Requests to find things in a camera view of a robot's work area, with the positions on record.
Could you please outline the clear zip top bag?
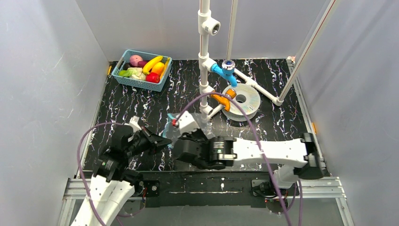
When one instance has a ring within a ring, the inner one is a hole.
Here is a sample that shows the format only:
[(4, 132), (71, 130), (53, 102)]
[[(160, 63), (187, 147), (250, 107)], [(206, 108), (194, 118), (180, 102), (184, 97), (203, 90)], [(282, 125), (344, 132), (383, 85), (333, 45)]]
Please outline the clear zip top bag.
[(198, 129), (201, 129), (208, 139), (215, 136), (210, 122), (205, 120), (205, 116), (202, 113), (188, 113), (188, 111), (185, 111), (182, 117), (178, 120), (177, 128), (173, 126), (172, 120), (176, 119), (179, 114), (168, 113), (167, 116), (168, 121), (165, 125), (164, 131), (162, 132), (162, 136), (171, 139), (173, 142), (175, 142), (183, 133), (193, 133)]

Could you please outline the red toy apple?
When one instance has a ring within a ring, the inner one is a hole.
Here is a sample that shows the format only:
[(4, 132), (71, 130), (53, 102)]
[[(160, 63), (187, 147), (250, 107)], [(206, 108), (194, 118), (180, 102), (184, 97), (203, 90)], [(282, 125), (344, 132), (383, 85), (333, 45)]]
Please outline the red toy apple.
[(146, 75), (146, 79), (147, 82), (151, 82), (151, 83), (159, 83), (160, 82), (160, 76), (157, 73), (149, 73), (148, 75)]

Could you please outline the orange toy mango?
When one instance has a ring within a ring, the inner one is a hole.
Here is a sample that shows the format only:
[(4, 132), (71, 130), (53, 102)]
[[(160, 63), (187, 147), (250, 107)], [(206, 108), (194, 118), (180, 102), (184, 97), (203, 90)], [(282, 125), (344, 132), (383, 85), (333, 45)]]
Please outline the orange toy mango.
[(162, 62), (157, 62), (151, 69), (151, 73), (155, 73), (160, 76), (164, 70), (165, 65)]

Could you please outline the yellow toy banana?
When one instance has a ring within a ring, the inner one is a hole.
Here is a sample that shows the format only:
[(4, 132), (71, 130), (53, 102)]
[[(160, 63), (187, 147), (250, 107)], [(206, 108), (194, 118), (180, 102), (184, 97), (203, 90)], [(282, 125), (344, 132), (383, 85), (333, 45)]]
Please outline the yellow toy banana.
[(162, 62), (163, 56), (156, 56), (152, 60), (150, 60), (145, 67), (143, 68), (143, 73), (145, 75), (148, 75), (151, 72), (152, 67), (157, 63), (157, 62)]

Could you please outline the light blue plastic basket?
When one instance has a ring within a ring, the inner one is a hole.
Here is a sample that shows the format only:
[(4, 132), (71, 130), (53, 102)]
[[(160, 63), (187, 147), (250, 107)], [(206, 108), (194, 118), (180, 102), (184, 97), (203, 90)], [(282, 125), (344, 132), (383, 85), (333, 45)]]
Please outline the light blue plastic basket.
[[(119, 60), (119, 62), (115, 66), (115, 68), (113, 69), (111, 75), (117, 80), (117, 82), (119, 84), (129, 85), (129, 86), (136, 87), (136, 88), (142, 88), (142, 89), (160, 92), (163, 89), (164, 84), (168, 78), (170, 71), (171, 71), (172, 58), (170, 59), (166, 73), (163, 76), (163, 78), (160, 79), (160, 82), (159, 83), (151, 83), (151, 82), (147, 82), (146, 80), (141, 81), (141, 80), (135, 80), (135, 79), (131, 79), (131, 78), (125, 78), (125, 77), (118, 76), (118, 74), (121, 70), (127, 70), (128, 68), (132, 67), (129, 63), (129, 58), (132, 55), (139, 55), (143, 58), (144, 61), (148, 61), (148, 62), (150, 60), (152, 60), (153, 58), (159, 56), (156, 54), (134, 51), (134, 50), (128, 49), (122, 55), (121, 59)], [(163, 56), (163, 60), (162, 60), (163, 64), (165, 64), (167, 58), (168, 58), (167, 56)]]

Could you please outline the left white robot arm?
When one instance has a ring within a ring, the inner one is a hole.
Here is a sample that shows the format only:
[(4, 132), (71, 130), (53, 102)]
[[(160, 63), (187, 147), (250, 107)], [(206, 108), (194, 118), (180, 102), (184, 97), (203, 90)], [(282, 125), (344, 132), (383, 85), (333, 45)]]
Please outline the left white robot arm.
[(85, 199), (71, 225), (109, 226), (136, 189), (145, 191), (143, 174), (128, 168), (130, 159), (148, 151), (155, 154), (172, 141), (144, 126), (118, 124), (108, 145), (97, 158), (90, 182), (82, 181)]

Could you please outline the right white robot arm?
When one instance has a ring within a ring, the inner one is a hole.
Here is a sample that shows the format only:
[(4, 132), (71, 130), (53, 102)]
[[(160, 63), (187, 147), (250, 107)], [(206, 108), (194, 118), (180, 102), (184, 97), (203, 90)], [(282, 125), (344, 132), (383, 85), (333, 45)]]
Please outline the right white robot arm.
[(314, 135), (304, 133), (287, 141), (250, 141), (242, 138), (217, 136), (208, 139), (201, 130), (179, 137), (173, 144), (176, 160), (200, 170), (223, 170), (235, 164), (255, 164), (268, 159), (279, 164), (273, 171), (280, 189), (288, 189), (300, 179), (323, 177), (323, 170)]

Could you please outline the orange plastic faucet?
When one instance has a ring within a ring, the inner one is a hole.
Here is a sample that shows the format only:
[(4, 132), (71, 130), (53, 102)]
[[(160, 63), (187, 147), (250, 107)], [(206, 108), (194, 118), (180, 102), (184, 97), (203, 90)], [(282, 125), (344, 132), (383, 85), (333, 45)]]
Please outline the orange plastic faucet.
[[(224, 110), (229, 112), (230, 108), (231, 108), (231, 103), (230, 100), (228, 100), (226, 97), (220, 96), (220, 95), (216, 95), (215, 94), (216, 91), (213, 91), (213, 94), (210, 95), (213, 99), (215, 99), (219, 104), (224, 106)], [(228, 98), (230, 99), (234, 99), (237, 95), (236, 91), (233, 89), (228, 89), (226, 92), (223, 93), (224, 95), (226, 95)]]

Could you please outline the green white toy cabbage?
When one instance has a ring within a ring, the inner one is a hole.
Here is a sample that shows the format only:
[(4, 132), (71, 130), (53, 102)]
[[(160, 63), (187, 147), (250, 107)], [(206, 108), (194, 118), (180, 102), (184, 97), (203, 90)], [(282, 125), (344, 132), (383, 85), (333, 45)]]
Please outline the green white toy cabbage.
[(121, 70), (118, 76), (141, 81), (146, 80), (146, 75), (143, 73), (143, 69), (140, 67), (130, 67), (127, 70)]

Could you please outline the yellow toy corn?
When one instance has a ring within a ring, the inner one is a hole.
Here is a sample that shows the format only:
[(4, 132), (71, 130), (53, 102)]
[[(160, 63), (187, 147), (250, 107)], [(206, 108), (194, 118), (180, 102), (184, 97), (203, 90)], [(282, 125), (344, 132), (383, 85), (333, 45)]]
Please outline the yellow toy corn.
[(162, 73), (160, 74), (160, 79), (162, 79), (163, 76), (165, 75), (166, 70), (167, 70), (167, 67), (168, 67), (168, 64), (169, 64), (169, 62), (170, 62), (170, 59), (171, 59), (171, 58), (168, 57), (167, 60), (166, 60), (166, 62), (165, 62), (165, 64), (164, 64), (163, 71), (162, 71)]

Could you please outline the pink toy potato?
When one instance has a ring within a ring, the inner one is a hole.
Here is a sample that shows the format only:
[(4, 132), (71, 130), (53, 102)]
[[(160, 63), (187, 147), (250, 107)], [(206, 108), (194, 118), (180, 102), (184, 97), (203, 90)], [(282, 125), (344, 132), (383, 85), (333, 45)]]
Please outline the pink toy potato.
[(141, 56), (139, 56), (139, 55), (132, 55), (132, 56), (129, 58), (129, 63), (130, 63), (130, 65), (131, 65), (132, 67), (141, 67), (141, 66), (139, 65), (139, 63), (142, 62), (142, 61), (143, 61), (143, 58), (142, 58)]

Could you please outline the blue plastic faucet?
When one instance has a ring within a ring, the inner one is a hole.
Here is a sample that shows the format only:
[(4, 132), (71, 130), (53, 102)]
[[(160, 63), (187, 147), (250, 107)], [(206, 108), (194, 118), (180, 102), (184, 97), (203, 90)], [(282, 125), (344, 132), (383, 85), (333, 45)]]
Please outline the blue plastic faucet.
[(219, 76), (227, 80), (232, 88), (237, 87), (237, 80), (234, 77), (235, 62), (232, 60), (224, 60), (219, 66), (218, 64), (213, 64), (211, 66), (211, 72), (217, 73)]

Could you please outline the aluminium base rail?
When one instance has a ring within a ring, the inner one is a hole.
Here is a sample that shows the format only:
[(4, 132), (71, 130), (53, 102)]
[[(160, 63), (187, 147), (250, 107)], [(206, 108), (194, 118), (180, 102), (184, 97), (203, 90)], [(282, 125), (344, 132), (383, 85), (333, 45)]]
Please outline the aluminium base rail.
[[(183, 175), (147, 175), (145, 186), (148, 208), (163, 206), (251, 206), (266, 207), (265, 201), (256, 198), (250, 189), (267, 180), (267, 175), (255, 172), (210, 173)], [(287, 198), (334, 199), (342, 222), (352, 226), (346, 194), (338, 177), (302, 180), (301, 189), (290, 189)]]

